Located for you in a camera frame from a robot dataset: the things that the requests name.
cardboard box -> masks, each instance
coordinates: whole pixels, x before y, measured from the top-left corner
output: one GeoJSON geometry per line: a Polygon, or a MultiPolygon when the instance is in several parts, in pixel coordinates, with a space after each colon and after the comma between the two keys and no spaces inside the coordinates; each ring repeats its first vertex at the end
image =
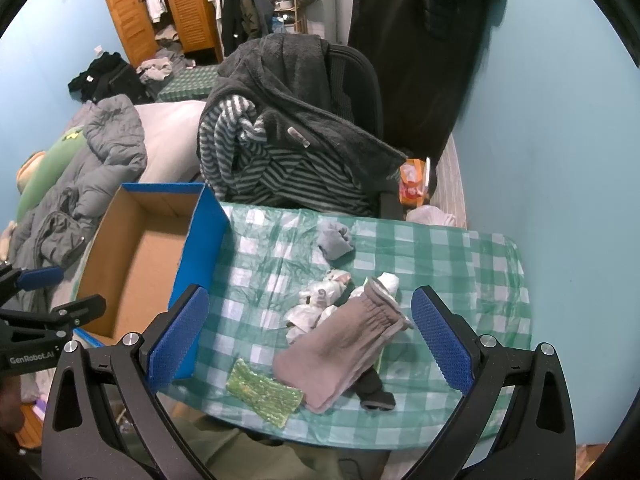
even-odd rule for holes
{"type": "MultiPolygon", "coordinates": [[[[123,184],[95,235],[78,299],[100,294],[104,316],[78,335],[94,346],[144,332],[191,283],[209,290],[228,219],[204,184],[123,184]]],[[[197,339],[177,379],[193,373],[197,339]]]]}

black chair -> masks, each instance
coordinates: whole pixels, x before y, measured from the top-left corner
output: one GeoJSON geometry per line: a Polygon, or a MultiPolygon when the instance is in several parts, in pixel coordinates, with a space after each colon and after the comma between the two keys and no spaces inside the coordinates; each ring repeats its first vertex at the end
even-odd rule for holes
{"type": "MultiPolygon", "coordinates": [[[[332,43],[325,57],[334,109],[332,112],[382,139],[382,96],[373,65],[360,51],[332,43]]],[[[398,186],[379,195],[378,217],[403,220],[398,186]]]]}

metal screw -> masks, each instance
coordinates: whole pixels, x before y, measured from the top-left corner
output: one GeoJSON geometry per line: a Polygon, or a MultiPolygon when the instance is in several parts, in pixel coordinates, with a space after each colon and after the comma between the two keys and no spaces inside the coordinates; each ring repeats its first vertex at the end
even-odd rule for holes
{"type": "Polygon", "coordinates": [[[493,348],[498,342],[495,337],[489,334],[483,334],[480,336],[480,344],[487,348],[493,348]]]}
{"type": "Polygon", "coordinates": [[[540,345],[540,350],[544,355],[553,355],[556,353],[556,349],[549,343],[542,343],[542,345],[540,345]]]}
{"type": "Polygon", "coordinates": [[[122,338],[122,342],[126,346],[133,346],[139,340],[140,340],[140,336],[138,334],[136,334],[135,332],[129,332],[128,334],[125,334],[124,337],[122,338]]]}
{"type": "Polygon", "coordinates": [[[72,339],[71,341],[67,341],[65,344],[65,352],[71,354],[71,352],[75,351],[78,348],[78,341],[72,339]]]}

striped sweater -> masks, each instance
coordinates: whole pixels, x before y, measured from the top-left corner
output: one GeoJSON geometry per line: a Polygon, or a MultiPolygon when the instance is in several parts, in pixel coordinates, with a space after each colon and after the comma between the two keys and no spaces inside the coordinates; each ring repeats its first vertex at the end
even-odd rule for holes
{"type": "Polygon", "coordinates": [[[373,216],[371,200],[337,156],[268,144],[254,104],[229,95],[200,120],[200,170],[217,199],[373,216]]]}

green checkered tablecloth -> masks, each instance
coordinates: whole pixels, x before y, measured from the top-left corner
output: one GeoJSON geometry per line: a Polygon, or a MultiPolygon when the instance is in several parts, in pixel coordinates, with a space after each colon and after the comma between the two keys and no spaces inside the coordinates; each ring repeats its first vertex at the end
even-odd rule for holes
{"type": "Polygon", "coordinates": [[[199,100],[209,97],[218,78],[218,66],[185,68],[158,94],[156,102],[199,100]]]}
{"type": "MultiPolygon", "coordinates": [[[[304,407],[279,430],[225,390],[238,357],[272,376],[274,354],[287,347],[283,315],[298,291],[330,268],[316,247],[318,225],[339,220],[355,250],[335,267],[356,285],[392,272],[398,302],[411,316],[413,291],[431,285],[478,333],[506,346],[529,348],[531,309],[518,250],[502,235],[400,221],[334,217],[310,210],[223,204],[230,219],[210,290],[210,314],[200,335],[191,379],[172,384],[178,400],[244,428],[287,440],[333,447],[399,449],[428,446],[460,399],[451,390],[417,330],[385,348],[380,377],[396,397],[392,412],[366,412],[341,396],[322,415],[304,407]]],[[[505,391],[485,435],[495,434],[508,406],[505,391]]]]}

